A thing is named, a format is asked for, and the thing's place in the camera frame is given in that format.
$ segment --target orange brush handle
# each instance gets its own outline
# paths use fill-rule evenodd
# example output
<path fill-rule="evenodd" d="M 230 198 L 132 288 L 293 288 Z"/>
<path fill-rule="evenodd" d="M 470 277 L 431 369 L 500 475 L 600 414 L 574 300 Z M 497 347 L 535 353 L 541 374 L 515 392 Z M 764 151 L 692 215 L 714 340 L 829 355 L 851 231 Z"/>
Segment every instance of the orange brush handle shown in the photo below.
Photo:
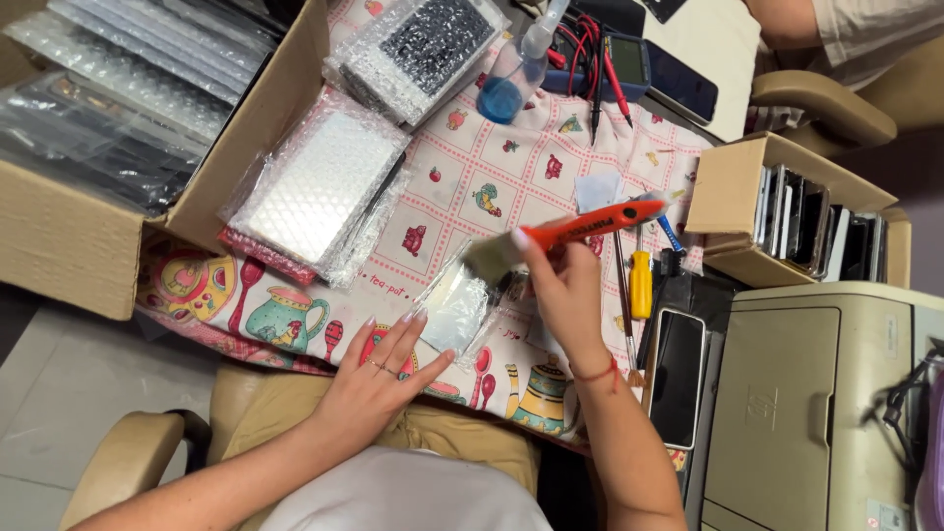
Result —
<path fill-rule="evenodd" d="M 555 245 L 581 241 L 589 236 L 609 234 L 649 221 L 656 217 L 655 215 L 662 210 L 664 205 L 665 202 L 658 199 L 627 201 L 579 215 L 574 220 L 558 227 L 540 229 L 522 227 L 521 230 L 541 248 L 548 250 Z"/>

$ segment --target beige printer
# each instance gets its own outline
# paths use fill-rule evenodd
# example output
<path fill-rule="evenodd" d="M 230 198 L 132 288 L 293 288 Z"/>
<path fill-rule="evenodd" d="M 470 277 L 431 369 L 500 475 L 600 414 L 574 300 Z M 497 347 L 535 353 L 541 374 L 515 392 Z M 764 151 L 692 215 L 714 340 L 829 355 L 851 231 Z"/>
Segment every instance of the beige printer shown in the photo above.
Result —
<path fill-rule="evenodd" d="M 907 531 L 901 445 L 863 417 L 931 336 L 944 338 L 944 300 L 885 284 L 738 294 L 702 531 Z"/>

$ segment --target gold ring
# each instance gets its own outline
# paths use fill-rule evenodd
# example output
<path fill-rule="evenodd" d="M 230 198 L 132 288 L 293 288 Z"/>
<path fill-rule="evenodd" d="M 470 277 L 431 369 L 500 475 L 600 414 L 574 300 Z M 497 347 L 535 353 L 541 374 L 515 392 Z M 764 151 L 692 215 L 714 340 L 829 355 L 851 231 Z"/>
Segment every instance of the gold ring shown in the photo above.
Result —
<path fill-rule="evenodd" d="M 396 376 L 396 373 L 393 372 L 392 370 L 389 370 L 386 365 L 377 365 L 377 362 L 375 362 L 374 360 L 370 359 L 370 356 L 367 356 L 367 357 L 364 358 L 364 359 L 365 359 L 366 361 L 369 361 L 370 364 L 373 365 L 374 367 L 376 367 L 376 368 L 382 368 L 383 370 L 386 370 L 387 372 L 389 372 L 389 373 L 393 374 L 394 376 Z"/>

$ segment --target tile floor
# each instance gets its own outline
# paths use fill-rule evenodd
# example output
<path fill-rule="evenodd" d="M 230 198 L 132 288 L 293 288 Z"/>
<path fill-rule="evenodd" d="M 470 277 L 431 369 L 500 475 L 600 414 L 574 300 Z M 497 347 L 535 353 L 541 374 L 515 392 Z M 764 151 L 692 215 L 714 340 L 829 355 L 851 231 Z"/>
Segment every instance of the tile floor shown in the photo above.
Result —
<path fill-rule="evenodd" d="M 0 363 L 0 531 L 48 531 L 125 413 L 207 417 L 219 356 L 173 334 L 146 341 L 134 321 L 48 301 Z M 181 446 L 164 481 L 183 473 L 184 456 Z"/>

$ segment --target hand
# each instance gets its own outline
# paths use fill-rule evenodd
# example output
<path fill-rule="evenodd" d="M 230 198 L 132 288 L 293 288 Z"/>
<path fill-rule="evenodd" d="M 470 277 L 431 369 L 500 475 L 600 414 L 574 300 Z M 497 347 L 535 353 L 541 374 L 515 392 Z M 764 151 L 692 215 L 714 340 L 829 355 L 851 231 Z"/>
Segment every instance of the hand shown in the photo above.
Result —
<path fill-rule="evenodd" d="M 400 368 L 413 351 L 426 322 L 426 308 L 415 316 L 401 317 L 362 365 L 359 365 L 361 353 L 374 332 L 374 318 L 367 319 L 351 339 L 334 381 L 306 419 L 313 430 L 330 434 L 332 445 L 341 451 L 339 462 L 367 448 L 396 414 L 455 359 L 455 351 L 443 351 L 414 375 L 399 380 Z"/>
<path fill-rule="evenodd" d="M 600 264 L 583 243 L 565 246 L 560 263 L 547 255 L 523 231 L 512 239 L 521 251 L 545 326 L 564 348 L 580 375 L 596 374 L 608 367 L 610 353 L 603 344 L 600 305 Z"/>

